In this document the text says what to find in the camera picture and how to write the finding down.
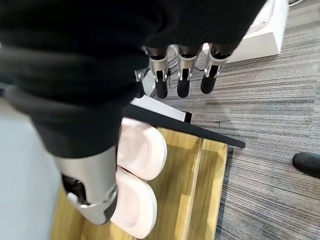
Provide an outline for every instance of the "black shoe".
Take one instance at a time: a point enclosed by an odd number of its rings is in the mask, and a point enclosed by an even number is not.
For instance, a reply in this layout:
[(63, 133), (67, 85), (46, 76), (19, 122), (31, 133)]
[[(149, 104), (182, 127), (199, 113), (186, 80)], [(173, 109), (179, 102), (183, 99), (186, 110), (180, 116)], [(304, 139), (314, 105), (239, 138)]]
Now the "black shoe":
[(320, 154), (300, 152), (293, 157), (292, 164), (304, 174), (320, 179)]

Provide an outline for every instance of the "cable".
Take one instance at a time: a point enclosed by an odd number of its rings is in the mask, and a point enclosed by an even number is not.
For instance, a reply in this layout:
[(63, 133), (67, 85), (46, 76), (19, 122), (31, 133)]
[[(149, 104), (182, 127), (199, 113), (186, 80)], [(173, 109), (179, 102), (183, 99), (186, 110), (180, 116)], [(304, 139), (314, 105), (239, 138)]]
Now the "cable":
[(148, 68), (147, 70), (145, 70), (145, 73), (144, 73), (144, 75), (143, 75), (143, 78), (145, 78), (146, 77), (146, 75), (147, 75), (147, 73), (150, 71), (150, 68)]
[(289, 7), (302, 3), (304, 0), (289, 1)]
[(177, 59), (177, 56), (175, 56), (173, 59), (171, 59), (170, 61), (168, 61), (168, 64), (171, 63), (172, 61), (176, 60)]
[(175, 74), (176, 72), (178, 72), (178, 70), (175, 70), (173, 72), (170, 72), (170, 75)]

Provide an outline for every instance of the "white box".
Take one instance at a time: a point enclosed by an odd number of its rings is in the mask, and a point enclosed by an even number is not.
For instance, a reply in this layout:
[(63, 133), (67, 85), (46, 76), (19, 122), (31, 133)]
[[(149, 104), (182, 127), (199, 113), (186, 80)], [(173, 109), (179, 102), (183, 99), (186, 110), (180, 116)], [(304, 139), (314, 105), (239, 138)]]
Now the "white box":
[(158, 114), (165, 115), (172, 119), (176, 119), (182, 122), (185, 121), (186, 113), (184, 111), (180, 111), (147, 95), (144, 95), (142, 98), (134, 98), (131, 104)]
[[(288, 10), (288, 0), (274, 0), (269, 23), (255, 32), (246, 34), (227, 62), (232, 63), (280, 54)], [(204, 44), (202, 50), (208, 52), (208, 49), (209, 45)]]

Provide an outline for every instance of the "black fabric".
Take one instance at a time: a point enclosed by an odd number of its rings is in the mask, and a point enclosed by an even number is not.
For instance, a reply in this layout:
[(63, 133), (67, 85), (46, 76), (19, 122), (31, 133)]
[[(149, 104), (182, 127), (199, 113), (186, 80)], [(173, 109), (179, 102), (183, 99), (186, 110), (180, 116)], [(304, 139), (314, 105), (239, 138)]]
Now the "black fabric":
[(16, 85), (7, 98), (31, 117), (54, 155), (102, 152), (117, 141), (122, 108), (137, 92), (134, 70), (148, 64), (141, 46), (234, 49), (264, 2), (2, 1), (0, 74)]
[(6, 75), (0, 74), (0, 83), (4, 83), (6, 85), (12, 85), (14, 80)]

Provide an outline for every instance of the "floor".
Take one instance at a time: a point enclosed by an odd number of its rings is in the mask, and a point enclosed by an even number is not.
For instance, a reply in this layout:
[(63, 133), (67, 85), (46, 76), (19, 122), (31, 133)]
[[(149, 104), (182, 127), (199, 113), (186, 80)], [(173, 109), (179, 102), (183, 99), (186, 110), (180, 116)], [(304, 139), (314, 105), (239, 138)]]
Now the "floor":
[(320, 153), (320, 1), (291, 7), (280, 55), (227, 64), (208, 95), (201, 79), (163, 102), (246, 142), (228, 158), (215, 239), (320, 239), (320, 179), (292, 166), (296, 153)]

